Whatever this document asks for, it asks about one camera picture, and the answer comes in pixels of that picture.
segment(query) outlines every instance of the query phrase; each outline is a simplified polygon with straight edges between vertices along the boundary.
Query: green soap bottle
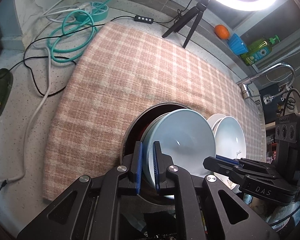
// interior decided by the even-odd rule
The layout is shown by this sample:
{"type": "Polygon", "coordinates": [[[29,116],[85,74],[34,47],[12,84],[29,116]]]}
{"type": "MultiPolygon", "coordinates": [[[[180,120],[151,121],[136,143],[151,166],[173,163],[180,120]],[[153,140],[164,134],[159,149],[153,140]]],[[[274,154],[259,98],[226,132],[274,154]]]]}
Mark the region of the green soap bottle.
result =
{"type": "Polygon", "coordinates": [[[247,66],[250,66],[270,54],[272,45],[275,44],[276,40],[280,42],[277,35],[269,40],[263,37],[249,45],[248,52],[241,54],[240,57],[247,66]]]}

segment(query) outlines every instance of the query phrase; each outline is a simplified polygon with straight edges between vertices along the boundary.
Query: faucet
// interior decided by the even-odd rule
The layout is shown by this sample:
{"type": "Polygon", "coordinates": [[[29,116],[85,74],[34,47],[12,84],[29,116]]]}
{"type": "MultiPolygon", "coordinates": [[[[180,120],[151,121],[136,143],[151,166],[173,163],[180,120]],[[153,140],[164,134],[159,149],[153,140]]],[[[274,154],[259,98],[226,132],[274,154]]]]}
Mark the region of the faucet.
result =
{"type": "Polygon", "coordinates": [[[293,69],[293,67],[291,67],[291,65],[285,63],[285,62],[280,62],[280,63],[277,63],[277,64],[274,64],[272,65],[271,67],[267,68],[267,69],[264,69],[262,71],[260,71],[259,73],[251,76],[251,77],[246,77],[242,80],[240,80],[239,82],[237,82],[236,84],[240,87],[241,89],[241,94],[242,94],[242,97],[243,99],[247,99],[247,98],[253,98],[253,97],[257,97],[257,96],[253,96],[248,88],[248,85],[252,84],[253,81],[255,81],[256,79],[258,79],[259,77],[262,77],[264,75],[267,75],[269,74],[271,71],[274,71],[275,69],[278,69],[280,67],[286,67],[288,69],[290,69],[291,73],[292,73],[292,79],[291,81],[286,85],[285,89],[283,89],[281,92],[279,92],[278,94],[276,95],[265,95],[263,97],[263,101],[264,103],[267,105],[269,103],[272,102],[272,100],[280,95],[282,95],[283,93],[289,91],[291,88],[292,88],[292,84],[295,80],[295,76],[296,76],[296,73],[293,69]]]}

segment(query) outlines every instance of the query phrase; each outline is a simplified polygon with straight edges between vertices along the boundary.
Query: blue cup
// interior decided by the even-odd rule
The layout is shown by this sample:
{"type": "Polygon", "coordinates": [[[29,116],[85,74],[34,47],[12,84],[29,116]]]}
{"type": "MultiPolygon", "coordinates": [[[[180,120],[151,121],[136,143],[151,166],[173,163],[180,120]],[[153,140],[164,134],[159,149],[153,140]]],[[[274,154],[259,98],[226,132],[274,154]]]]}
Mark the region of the blue cup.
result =
{"type": "Polygon", "coordinates": [[[237,34],[233,34],[228,40],[228,45],[234,54],[240,55],[248,52],[246,44],[241,40],[237,34]]]}

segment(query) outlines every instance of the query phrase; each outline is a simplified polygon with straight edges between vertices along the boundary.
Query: metal pot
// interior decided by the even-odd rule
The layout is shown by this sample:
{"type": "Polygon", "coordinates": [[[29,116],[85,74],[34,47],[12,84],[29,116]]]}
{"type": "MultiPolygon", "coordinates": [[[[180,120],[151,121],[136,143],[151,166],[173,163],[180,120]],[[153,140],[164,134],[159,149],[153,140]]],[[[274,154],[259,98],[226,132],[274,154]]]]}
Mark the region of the metal pot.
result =
{"type": "MultiPolygon", "coordinates": [[[[123,140],[120,153],[120,163],[125,155],[132,154],[136,141],[140,141],[147,127],[158,117],[178,109],[190,109],[176,102],[163,102],[153,105],[143,111],[129,126],[123,140]]],[[[145,176],[141,176],[140,195],[145,201],[159,206],[172,206],[174,200],[158,196],[155,189],[148,183],[145,176]]]]}

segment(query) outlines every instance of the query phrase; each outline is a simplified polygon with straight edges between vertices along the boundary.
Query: teal power strip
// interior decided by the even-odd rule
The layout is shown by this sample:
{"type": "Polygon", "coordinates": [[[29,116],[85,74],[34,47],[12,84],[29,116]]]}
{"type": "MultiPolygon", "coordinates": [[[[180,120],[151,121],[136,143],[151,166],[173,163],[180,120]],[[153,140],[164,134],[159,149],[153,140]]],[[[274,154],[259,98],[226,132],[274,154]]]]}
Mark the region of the teal power strip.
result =
{"type": "MultiPolygon", "coordinates": [[[[91,15],[95,23],[100,22],[107,18],[109,12],[108,5],[104,4],[102,7],[100,7],[100,5],[102,5],[101,2],[89,2],[89,3],[91,4],[91,8],[92,8],[92,12],[89,12],[89,14],[91,15]]],[[[80,23],[83,23],[88,19],[87,15],[81,12],[75,13],[74,17],[80,23]]]]}

